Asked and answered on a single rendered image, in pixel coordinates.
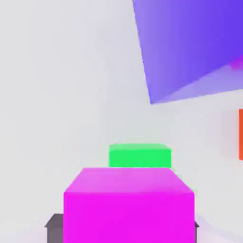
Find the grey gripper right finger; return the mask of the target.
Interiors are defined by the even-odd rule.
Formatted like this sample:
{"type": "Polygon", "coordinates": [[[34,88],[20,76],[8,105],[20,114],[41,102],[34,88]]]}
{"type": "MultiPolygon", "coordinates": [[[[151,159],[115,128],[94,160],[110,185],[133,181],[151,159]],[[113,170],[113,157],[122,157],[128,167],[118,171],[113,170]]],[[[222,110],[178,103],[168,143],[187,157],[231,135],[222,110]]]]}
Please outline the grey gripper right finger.
{"type": "Polygon", "coordinates": [[[195,213],[195,222],[198,224],[196,243],[228,243],[228,240],[220,236],[201,214],[195,213]]]}

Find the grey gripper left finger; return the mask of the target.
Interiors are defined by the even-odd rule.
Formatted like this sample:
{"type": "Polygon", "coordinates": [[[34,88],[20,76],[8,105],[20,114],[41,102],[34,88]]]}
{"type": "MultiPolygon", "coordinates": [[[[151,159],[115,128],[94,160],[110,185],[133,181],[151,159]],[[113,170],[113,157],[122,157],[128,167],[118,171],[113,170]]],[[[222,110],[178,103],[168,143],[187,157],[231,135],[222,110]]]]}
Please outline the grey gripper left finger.
{"type": "Polygon", "coordinates": [[[63,243],[63,214],[53,214],[43,228],[31,229],[28,243],[63,243]]]}

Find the small magenta cube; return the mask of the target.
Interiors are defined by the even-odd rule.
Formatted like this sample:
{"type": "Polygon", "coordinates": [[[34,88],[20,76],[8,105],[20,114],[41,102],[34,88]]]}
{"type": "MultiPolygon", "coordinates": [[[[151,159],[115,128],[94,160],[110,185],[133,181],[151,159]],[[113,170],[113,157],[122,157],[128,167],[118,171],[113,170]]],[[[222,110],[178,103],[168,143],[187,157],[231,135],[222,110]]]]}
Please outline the small magenta cube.
{"type": "Polygon", "coordinates": [[[63,243],[195,243],[194,192],[169,168],[84,168],[64,192],[63,243]]]}
{"type": "Polygon", "coordinates": [[[232,61],[229,66],[233,70],[243,70],[243,56],[240,56],[236,60],[232,61]]]}

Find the small green cube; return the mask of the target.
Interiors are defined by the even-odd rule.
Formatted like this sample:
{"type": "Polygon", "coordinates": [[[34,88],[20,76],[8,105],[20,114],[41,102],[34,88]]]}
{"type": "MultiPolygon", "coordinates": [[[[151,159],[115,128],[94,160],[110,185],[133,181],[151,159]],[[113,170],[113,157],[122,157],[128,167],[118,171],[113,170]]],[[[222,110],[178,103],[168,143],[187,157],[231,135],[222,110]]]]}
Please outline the small green cube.
{"type": "Polygon", "coordinates": [[[195,195],[172,168],[171,149],[163,144],[109,146],[112,191],[195,195]]]}

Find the large orange box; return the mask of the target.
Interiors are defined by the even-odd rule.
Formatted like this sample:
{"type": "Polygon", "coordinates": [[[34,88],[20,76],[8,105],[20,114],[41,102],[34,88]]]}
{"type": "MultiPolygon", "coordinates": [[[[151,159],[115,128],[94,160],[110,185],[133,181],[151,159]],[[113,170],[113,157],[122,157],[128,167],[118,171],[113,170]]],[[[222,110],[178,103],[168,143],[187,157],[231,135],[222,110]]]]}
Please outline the large orange box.
{"type": "Polygon", "coordinates": [[[243,161],[243,109],[239,110],[239,160],[243,161]]]}

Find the large purple box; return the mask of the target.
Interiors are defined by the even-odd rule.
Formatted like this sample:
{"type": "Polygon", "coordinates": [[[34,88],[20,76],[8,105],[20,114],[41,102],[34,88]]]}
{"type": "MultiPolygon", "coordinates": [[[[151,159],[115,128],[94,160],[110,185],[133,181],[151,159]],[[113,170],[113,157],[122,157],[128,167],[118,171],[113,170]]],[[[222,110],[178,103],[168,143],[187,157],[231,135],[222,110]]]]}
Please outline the large purple box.
{"type": "Polygon", "coordinates": [[[243,0],[133,0],[150,102],[243,89],[243,0]]]}

